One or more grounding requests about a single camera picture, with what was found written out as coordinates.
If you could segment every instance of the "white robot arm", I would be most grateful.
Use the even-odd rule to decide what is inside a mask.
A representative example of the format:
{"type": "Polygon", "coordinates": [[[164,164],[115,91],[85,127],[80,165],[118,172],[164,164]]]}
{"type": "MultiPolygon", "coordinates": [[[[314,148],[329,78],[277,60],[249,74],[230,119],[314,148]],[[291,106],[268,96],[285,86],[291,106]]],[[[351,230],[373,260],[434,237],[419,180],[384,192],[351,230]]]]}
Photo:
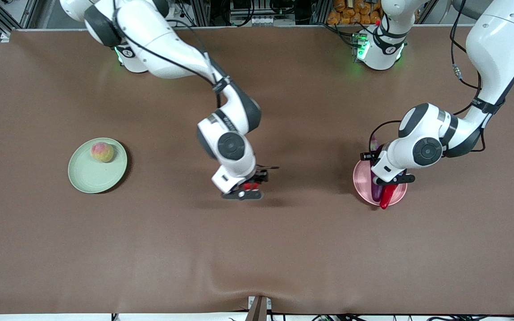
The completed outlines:
{"type": "Polygon", "coordinates": [[[442,156],[457,157],[474,148],[514,84],[514,0],[494,0],[469,32],[466,46],[482,79],[471,108],[464,118],[430,103],[410,109],[400,123],[399,138],[377,151],[372,171],[382,181],[394,181],[406,169],[428,167],[442,156]]]}
{"type": "Polygon", "coordinates": [[[142,66],[165,79],[195,74],[210,82],[216,95],[223,94],[227,103],[199,122],[197,129],[198,141],[221,165],[212,181],[224,198],[261,199],[257,186],[267,181],[267,169],[256,164],[251,144],[245,138],[259,126],[261,110],[207,53],[178,37],[163,17],[165,2],[100,0],[86,9],[84,23],[103,45],[125,45],[134,67],[142,66]]]}

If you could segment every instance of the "brown table cover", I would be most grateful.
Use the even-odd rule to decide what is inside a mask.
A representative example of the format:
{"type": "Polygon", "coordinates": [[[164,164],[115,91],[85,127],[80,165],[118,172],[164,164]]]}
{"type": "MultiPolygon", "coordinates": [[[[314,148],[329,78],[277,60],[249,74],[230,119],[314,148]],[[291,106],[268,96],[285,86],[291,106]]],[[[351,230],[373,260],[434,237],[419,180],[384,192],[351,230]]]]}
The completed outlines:
{"type": "Polygon", "coordinates": [[[351,181],[375,126],[473,98],[449,28],[415,28],[379,72],[320,27],[198,33],[263,110],[248,137],[259,163],[281,166],[263,201],[213,186],[218,163],[195,138],[215,108],[201,79],[129,73],[87,32],[0,45],[0,313],[230,311],[249,295],[280,313],[514,313],[514,88],[487,150],[412,171],[398,205],[367,205],[351,181]],[[131,163],[116,189],[88,195],[67,163],[96,137],[131,163]]]}

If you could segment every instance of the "purple vegetable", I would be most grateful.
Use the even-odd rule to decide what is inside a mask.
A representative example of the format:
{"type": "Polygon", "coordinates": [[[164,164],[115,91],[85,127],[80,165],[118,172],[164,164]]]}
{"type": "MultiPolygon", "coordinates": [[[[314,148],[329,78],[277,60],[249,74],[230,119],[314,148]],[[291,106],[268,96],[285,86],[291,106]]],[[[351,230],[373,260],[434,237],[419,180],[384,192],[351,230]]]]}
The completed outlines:
{"type": "MultiPolygon", "coordinates": [[[[378,141],[376,140],[376,137],[372,136],[372,139],[370,140],[370,151],[373,152],[375,150],[377,150],[379,147],[378,145],[378,141]]],[[[374,162],[373,161],[370,161],[370,167],[372,167],[374,165],[374,162]]],[[[371,186],[371,191],[372,191],[372,199],[375,201],[375,202],[379,202],[380,199],[382,199],[382,191],[384,189],[383,186],[380,186],[380,185],[377,185],[375,183],[376,179],[375,177],[377,177],[373,172],[372,170],[370,170],[370,186],[371,186]]]]}
{"type": "Polygon", "coordinates": [[[375,181],[375,177],[376,174],[373,172],[373,171],[370,171],[370,186],[372,187],[371,190],[372,190],[372,199],[374,200],[374,202],[379,202],[380,199],[382,199],[382,190],[383,190],[383,186],[380,186],[380,185],[377,185],[374,181],[375,181]]]}

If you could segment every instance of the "black joint cap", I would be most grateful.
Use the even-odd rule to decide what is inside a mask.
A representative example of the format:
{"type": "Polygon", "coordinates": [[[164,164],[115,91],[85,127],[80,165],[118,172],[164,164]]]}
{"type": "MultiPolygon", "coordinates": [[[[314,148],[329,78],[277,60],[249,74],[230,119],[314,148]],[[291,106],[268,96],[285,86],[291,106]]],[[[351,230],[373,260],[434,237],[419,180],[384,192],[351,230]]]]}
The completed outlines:
{"type": "Polygon", "coordinates": [[[239,134],[226,132],[218,140],[218,150],[223,157],[238,161],[245,154],[245,142],[239,134]]]}
{"type": "Polygon", "coordinates": [[[167,0],[153,0],[158,12],[165,18],[170,13],[170,6],[167,0]]]}
{"type": "Polygon", "coordinates": [[[96,6],[90,6],[84,12],[84,20],[94,30],[103,45],[116,47],[122,43],[122,38],[116,32],[112,22],[96,6]]]}
{"type": "Polygon", "coordinates": [[[435,138],[426,137],[418,140],[412,155],[414,156],[414,162],[421,166],[431,165],[437,162],[441,158],[441,143],[435,138]]]}

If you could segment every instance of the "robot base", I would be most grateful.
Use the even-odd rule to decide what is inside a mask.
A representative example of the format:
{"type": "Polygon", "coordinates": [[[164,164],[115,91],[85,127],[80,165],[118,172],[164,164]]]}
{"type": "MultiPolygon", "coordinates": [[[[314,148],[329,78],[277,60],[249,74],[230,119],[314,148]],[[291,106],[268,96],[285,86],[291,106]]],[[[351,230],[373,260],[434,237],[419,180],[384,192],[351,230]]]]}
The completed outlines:
{"type": "Polygon", "coordinates": [[[359,45],[358,48],[353,50],[355,59],[362,61],[366,66],[375,70],[386,70],[392,67],[400,59],[402,49],[404,49],[404,45],[400,49],[389,47],[388,49],[391,51],[391,54],[384,54],[382,49],[375,45],[373,35],[366,30],[354,34],[352,38],[352,43],[359,45]]]}

